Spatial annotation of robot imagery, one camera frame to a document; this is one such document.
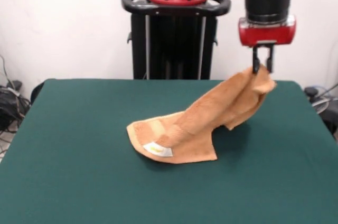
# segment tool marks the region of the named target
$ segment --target orange towel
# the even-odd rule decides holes
[[[159,162],[217,160],[212,131],[219,126],[232,130],[248,120],[275,86],[263,65],[257,75],[248,68],[218,84],[186,111],[133,122],[127,127],[130,141],[136,151]]]

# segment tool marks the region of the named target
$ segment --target cable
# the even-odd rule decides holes
[[[322,97],[323,95],[329,93],[330,91],[332,91],[333,89],[335,89],[336,87],[338,87],[338,83],[336,85],[334,85],[332,88],[329,88],[327,91],[325,91],[324,93],[320,94],[317,97]]]
[[[5,59],[4,59],[4,57],[1,54],[0,54],[0,58],[2,59],[2,65],[3,65],[3,69],[4,69],[4,73],[5,73],[6,79],[7,79],[8,83],[12,86],[12,88],[15,89],[14,84],[12,83],[12,81],[8,77],[8,74],[7,74],[7,71],[6,71]]]
[[[5,139],[3,139],[3,138],[0,138],[0,141],[3,141],[3,142],[6,142],[6,143],[11,143],[10,141],[7,141],[7,140],[5,140]]]
[[[338,97],[331,98],[331,99],[325,98],[325,99],[323,99],[323,100],[314,102],[314,103],[312,104],[312,107],[316,107],[316,106],[318,106],[318,105],[320,105],[320,104],[325,104],[325,103],[330,102],[330,101],[338,101]]]
[[[312,88],[317,88],[317,89],[322,89],[324,91],[326,91],[328,93],[329,97],[332,97],[330,94],[330,91],[327,91],[327,88],[323,87],[323,86],[319,86],[319,85],[315,85],[315,86],[311,86]]]
[[[329,105],[330,105],[330,102],[326,102],[323,108],[317,110],[317,114],[319,115],[323,113],[324,111],[326,111]]]
[[[5,153],[8,151],[8,148],[7,149],[5,149],[5,150],[2,150],[1,152],[0,152],[0,155],[2,155],[2,154],[4,154],[5,155]]]

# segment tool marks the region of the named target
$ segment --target green tablecloth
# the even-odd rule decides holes
[[[0,164],[0,223],[338,223],[338,147],[300,87],[217,129],[214,162],[156,163],[126,126],[217,81],[50,80]]]

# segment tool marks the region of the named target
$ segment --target black metal frame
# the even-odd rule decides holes
[[[149,79],[210,79],[216,17],[227,14],[231,6],[230,0],[213,1],[219,4],[171,6],[122,0],[123,8],[132,13],[128,41],[133,42],[134,79],[147,79],[147,31],[151,33]]]

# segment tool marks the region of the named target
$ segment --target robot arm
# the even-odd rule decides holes
[[[270,48],[267,68],[273,70],[274,45],[290,44],[296,31],[295,17],[289,15],[290,0],[245,0],[246,17],[239,20],[242,45],[253,50],[253,73],[259,70],[259,47]]]

